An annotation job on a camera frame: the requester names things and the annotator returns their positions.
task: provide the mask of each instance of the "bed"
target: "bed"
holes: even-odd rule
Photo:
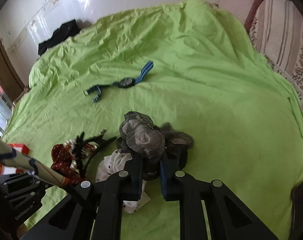
[[[83,95],[91,85],[137,76],[148,60],[154,68],[144,82],[106,89],[96,104]],[[55,144],[82,131],[119,136],[126,112],[147,114],[156,125],[170,122],[194,138],[186,172],[222,180],[280,240],[288,239],[290,192],[303,180],[300,98],[228,11],[187,0],[104,17],[48,50],[33,66],[29,85],[5,142],[26,144],[30,156],[51,166]],[[102,157],[91,162],[89,179]],[[179,239],[179,204],[162,199],[158,179],[145,191],[150,202],[124,213],[122,239]],[[64,196],[48,189],[27,226]]]
[[[295,88],[303,109],[303,17],[290,0],[220,0],[244,25],[257,51]]]

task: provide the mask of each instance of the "gray fabric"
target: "gray fabric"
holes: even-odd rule
[[[193,139],[183,132],[172,129],[169,123],[160,128],[154,126],[148,115],[130,111],[125,114],[125,121],[119,127],[122,140],[117,140],[120,152],[138,153],[143,156],[143,179],[158,177],[160,159],[165,151],[166,143],[193,147]]]

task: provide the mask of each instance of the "lime green sheet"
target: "lime green sheet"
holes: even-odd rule
[[[94,84],[138,76],[148,60],[154,68],[142,83],[105,89],[96,104],[84,96]],[[188,0],[104,17],[47,51],[29,83],[4,141],[25,143],[50,166],[54,144],[82,131],[119,136],[124,114],[139,111],[194,138],[186,172],[222,180],[280,240],[288,238],[290,191],[303,180],[303,113],[293,87],[227,11]],[[101,158],[90,165],[91,179]],[[124,214],[122,239],[179,239],[179,204],[162,199],[158,179],[146,193],[149,203]],[[49,189],[28,227],[64,196]]]

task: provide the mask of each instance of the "wall stain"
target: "wall stain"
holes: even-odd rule
[[[18,37],[17,43],[18,43],[18,44],[21,43],[21,37]]]
[[[59,2],[59,0],[54,0],[53,1],[53,5],[55,5],[56,3],[58,3]]]

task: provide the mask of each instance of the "blue tape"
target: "blue tape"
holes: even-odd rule
[[[7,159],[13,159],[17,156],[17,152],[14,148],[12,148],[11,153],[3,153],[0,154],[0,160],[7,160]]]
[[[161,189],[162,189],[162,195],[163,195],[163,198],[166,199],[166,197],[167,197],[167,181],[166,181],[166,176],[165,176],[165,171],[164,171],[164,164],[163,164],[162,160],[160,162],[160,168],[161,168]]]
[[[154,67],[154,62],[151,60],[142,68],[140,76],[135,79],[135,85],[143,80],[145,75]]]
[[[36,166],[35,162],[36,160],[33,158],[28,161],[29,165],[34,168],[35,174],[38,175],[38,167]]]

